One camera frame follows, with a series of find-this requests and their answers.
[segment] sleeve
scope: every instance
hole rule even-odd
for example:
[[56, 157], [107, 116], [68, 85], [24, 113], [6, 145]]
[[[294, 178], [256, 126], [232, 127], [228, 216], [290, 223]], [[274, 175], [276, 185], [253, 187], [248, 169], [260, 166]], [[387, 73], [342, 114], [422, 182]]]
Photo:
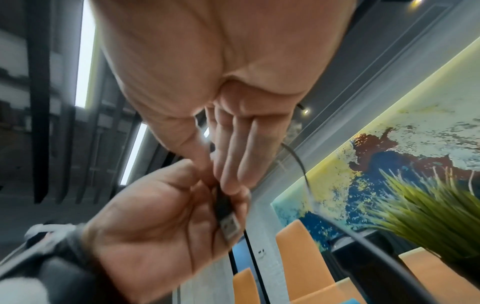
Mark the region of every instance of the sleeve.
[[83, 249], [82, 231], [54, 233], [1, 265], [2, 304], [128, 304]]

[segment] hand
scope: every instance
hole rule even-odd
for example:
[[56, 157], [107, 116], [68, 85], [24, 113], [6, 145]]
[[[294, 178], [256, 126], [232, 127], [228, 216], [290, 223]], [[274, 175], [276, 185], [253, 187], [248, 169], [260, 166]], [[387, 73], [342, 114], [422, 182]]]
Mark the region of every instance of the hand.
[[168, 149], [210, 163], [227, 194], [254, 187], [295, 105], [334, 55], [356, 0], [92, 0], [120, 87]]
[[[232, 203], [242, 231], [250, 193]], [[85, 227], [82, 240], [117, 289], [148, 303], [224, 256], [226, 243], [213, 211], [212, 190], [190, 160], [149, 174], [114, 197]]]

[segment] colorful mural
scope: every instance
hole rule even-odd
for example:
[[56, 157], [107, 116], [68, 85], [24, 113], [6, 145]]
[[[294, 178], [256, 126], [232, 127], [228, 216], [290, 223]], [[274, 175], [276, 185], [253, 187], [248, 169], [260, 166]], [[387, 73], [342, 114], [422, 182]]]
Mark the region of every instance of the colorful mural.
[[323, 251], [336, 232], [316, 212], [363, 227], [366, 208], [385, 190], [380, 170], [416, 181], [434, 167], [450, 167], [464, 181], [480, 170], [480, 40], [308, 172], [318, 204], [307, 204], [301, 179], [272, 206], [285, 226], [300, 219]]

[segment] green plant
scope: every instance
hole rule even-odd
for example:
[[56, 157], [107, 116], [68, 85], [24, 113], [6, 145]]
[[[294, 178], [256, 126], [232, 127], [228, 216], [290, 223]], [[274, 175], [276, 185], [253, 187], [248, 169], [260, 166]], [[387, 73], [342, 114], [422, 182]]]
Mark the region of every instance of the green plant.
[[390, 193], [377, 198], [369, 213], [377, 228], [391, 231], [446, 262], [480, 255], [480, 200], [462, 190], [452, 171], [445, 179], [420, 177], [420, 184], [382, 172]]

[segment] black cable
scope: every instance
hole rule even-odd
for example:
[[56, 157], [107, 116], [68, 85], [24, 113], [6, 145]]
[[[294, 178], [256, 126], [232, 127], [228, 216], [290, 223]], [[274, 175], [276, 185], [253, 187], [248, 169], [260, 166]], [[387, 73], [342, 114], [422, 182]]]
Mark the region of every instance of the black cable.
[[[308, 190], [308, 197], [310, 199], [310, 203], [313, 205], [313, 202], [317, 202], [314, 198], [312, 193], [312, 189], [307, 178], [307, 171], [305, 170], [304, 164], [300, 160], [299, 156], [295, 153], [295, 151], [290, 148], [288, 145], [282, 143], [281, 146], [287, 150], [295, 161], [299, 164], [301, 171], [303, 173], [303, 177], [306, 182], [306, 187]], [[329, 218], [328, 216], [322, 214], [320, 211], [317, 213], [317, 216], [327, 222], [332, 227], [335, 227], [337, 230], [345, 233], [353, 240], [358, 242], [362, 247], [368, 250], [371, 254], [376, 256], [380, 261], [383, 262], [385, 266], [390, 268], [400, 279], [400, 282], [410, 289], [412, 293], [421, 299], [425, 304], [438, 304], [435, 298], [417, 281], [417, 279], [411, 275], [404, 267], [402, 267], [397, 261], [395, 261], [391, 256], [383, 252], [381, 249], [373, 245], [370, 241], [362, 237], [360, 234], [354, 232], [350, 228], [344, 226], [343, 224], [337, 222], [336, 220]]]

